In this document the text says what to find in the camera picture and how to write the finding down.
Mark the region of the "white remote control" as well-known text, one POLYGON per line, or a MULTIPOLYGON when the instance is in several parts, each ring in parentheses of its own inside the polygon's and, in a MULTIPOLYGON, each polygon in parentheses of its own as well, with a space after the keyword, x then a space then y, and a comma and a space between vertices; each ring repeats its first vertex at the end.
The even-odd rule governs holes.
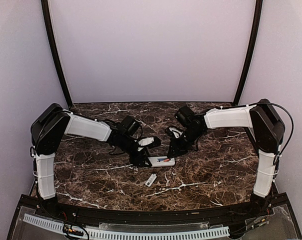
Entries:
POLYGON ((157 168, 157 167, 171 167, 175 165, 175 158, 168 158, 166 156, 158 156, 158 157, 149 157, 148 158, 150 163, 151 163, 151 167, 152 168, 157 168), (170 159, 170 161, 162 161, 162 162, 158 162, 158 159, 170 159))

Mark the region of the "white battery cover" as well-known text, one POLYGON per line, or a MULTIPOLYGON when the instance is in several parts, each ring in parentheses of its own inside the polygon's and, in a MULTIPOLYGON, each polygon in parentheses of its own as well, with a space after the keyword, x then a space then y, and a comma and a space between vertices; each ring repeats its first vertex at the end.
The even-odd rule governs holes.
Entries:
POLYGON ((157 175, 153 173, 153 174, 148 178, 148 180, 145 182, 145 185, 146 185, 147 187, 150 187, 150 186, 154 183, 154 181, 156 180, 156 178, 157 178, 157 175))

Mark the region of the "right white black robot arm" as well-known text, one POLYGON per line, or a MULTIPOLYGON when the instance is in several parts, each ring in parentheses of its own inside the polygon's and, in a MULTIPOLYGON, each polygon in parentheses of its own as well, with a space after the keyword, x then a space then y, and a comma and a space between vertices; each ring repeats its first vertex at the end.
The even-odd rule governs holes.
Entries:
POLYGON ((277 107, 282 108, 268 99, 261 99, 246 105, 214 107, 205 113, 196 114, 185 105, 174 115, 185 129, 169 126, 165 130, 170 137, 167 156, 175 158, 185 155, 208 130, 236 127, 252 129, 258 152, 253 194, 265 198, 272 189, 280 158, 289 144, 284 141, 286 127, 275 109, 277 107))

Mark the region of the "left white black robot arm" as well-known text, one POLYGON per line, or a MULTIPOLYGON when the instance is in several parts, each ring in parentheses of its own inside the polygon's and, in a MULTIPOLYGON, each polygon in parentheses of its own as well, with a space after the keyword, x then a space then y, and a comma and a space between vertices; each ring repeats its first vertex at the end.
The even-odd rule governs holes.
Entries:
POLYGON ((149 167, 147 148, 133 135, 140 124, 131 116, 121 122, 98 120, 75 114, 51 104, 31 125, 30 156, 35 164, 35 177, 39 196, 44 199, 42 210, 51 218, 58 218, 61 206, 52 198, 56 196, 54 162, 64 136, 71 135, 94 139, 119 148, 128 154, 129 162, 136 167, 149 167))

